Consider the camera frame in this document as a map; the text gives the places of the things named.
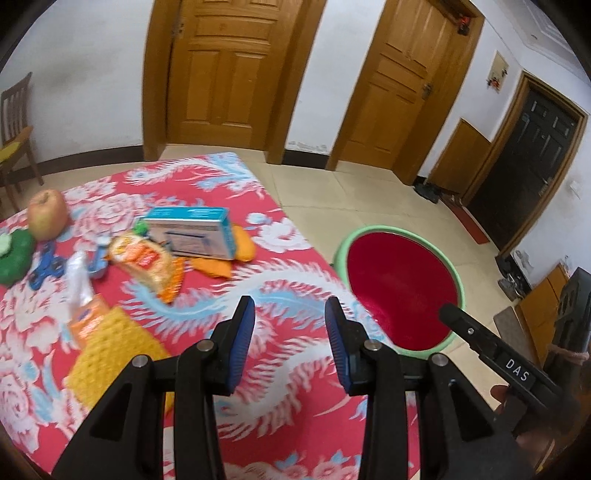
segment blue box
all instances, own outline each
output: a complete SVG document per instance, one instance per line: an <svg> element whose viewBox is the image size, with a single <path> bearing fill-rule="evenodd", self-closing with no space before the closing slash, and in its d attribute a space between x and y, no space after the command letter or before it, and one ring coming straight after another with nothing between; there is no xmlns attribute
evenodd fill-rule
<svg viewBox="0 0 591 480"><path fill-rule="evenodd" d="M154 207L144 220L150 237L168 244L174 255L234 259L236 245L227 208Z"/></svg>

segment red cushion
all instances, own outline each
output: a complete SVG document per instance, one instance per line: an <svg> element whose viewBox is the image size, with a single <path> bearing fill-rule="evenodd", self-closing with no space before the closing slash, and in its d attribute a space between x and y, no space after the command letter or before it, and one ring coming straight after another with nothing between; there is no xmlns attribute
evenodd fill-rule
<svg viewBox="0 0 591 480"><path fill-rule="evenodd" d="M456 283L421 244L395 233L367 233L351 244L347 271L353 293L395 345L427 350L449 334L437 312L445 303L457 305Z"/></svg>

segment wall sign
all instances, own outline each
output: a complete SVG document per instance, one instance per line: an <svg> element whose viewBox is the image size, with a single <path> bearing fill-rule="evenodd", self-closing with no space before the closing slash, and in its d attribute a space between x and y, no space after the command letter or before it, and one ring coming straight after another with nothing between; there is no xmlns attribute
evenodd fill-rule
<svg viewBox="0 0 591 480"><path fill-rule="evenodd" d="M507 61L499 52L495 52L495 58L492 61L491 72L488 74L486 84L489 87L494 88L497 92L500 92L501 88L503 87L505 77L507 76L508 69L509 64Z"/></svg>

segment chair backrest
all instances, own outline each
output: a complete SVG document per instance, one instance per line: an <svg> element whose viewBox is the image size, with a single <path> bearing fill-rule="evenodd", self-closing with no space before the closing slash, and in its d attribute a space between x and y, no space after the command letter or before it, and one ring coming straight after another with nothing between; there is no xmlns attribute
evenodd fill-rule
<svg viewBox="0 0 591 480"><path fill-rule="evenodd" d="M27 126L27 95L32 72L0 95L0 136L2 146Z"/></svg>

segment blue fidget spinner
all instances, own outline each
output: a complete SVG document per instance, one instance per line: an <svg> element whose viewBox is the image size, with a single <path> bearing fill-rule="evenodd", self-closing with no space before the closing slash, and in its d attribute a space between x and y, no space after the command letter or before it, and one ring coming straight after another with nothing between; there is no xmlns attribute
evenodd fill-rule
<svg viewBox="0 0 591 480"><path fill-rule="evenodd" d="M29 275L29 285L33 290L39 290L43 281L50 275L60 278L66 271L66 259L55 256L56 243L54 241L46 242L41 247L41 261L37 268Z"/></svg>

